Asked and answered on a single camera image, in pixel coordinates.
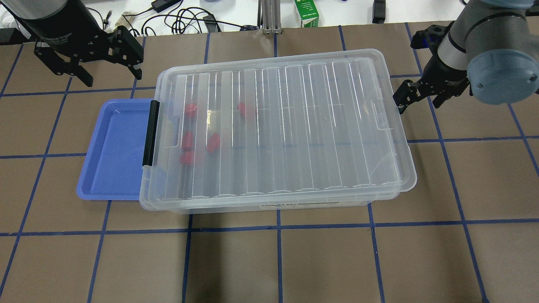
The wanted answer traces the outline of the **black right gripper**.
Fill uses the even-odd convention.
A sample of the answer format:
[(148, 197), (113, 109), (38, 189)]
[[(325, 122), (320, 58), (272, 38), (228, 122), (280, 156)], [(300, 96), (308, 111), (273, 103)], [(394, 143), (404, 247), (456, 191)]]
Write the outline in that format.
[(393, 94), (393, 100), (400, 115), (414, 102), (429, 96), (435, 96), (433, 106), (439, 109), (445, 101), (463, 94), (469, 84), (466, 71), (453, 69), (433, 55), (423, 70), (423, 76), (418, 81), (404, 80)]

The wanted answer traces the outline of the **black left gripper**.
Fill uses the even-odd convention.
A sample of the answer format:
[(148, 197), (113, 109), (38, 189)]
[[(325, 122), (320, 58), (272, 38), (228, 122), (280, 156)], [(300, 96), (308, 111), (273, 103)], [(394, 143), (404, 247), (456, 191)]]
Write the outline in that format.
[(37, 37), (33, 53), (56, 75), (77, 77), (86, 87), (93, 86), (93, 76), (81, 66), (104, 60), (126, 66), (136, 80), (142, 79), (143, 47), (120, 26), (106, 33), (88, 8), (60, 8), (34, 19)]

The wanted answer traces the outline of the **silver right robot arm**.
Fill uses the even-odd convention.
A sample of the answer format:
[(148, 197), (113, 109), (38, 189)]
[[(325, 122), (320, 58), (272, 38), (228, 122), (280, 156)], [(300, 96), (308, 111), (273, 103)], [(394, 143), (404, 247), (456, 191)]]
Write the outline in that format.
[(533, 0), (470, 0), (450, 25), (417, 31), (411, 48), (432, 56), (418, 81), (403, 81), (393, 94), (399, 113), (428, 97), (438, 109), (465, 90), (489, 105), (537, 94), (538, 36), (527, 23), (533, 6)]

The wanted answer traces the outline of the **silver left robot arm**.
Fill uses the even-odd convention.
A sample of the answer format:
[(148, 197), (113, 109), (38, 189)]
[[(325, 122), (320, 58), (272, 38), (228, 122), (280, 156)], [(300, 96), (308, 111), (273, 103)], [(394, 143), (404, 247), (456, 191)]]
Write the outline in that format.
[(124, 26), (107, 33), (80, 0), (2, 0), (33, 37), (33, 50), (56, 75), (77, 77), (87, 87), (92, 75), (82, 66), (98, 60), (120, 64), (142, 79), (143, 47)]

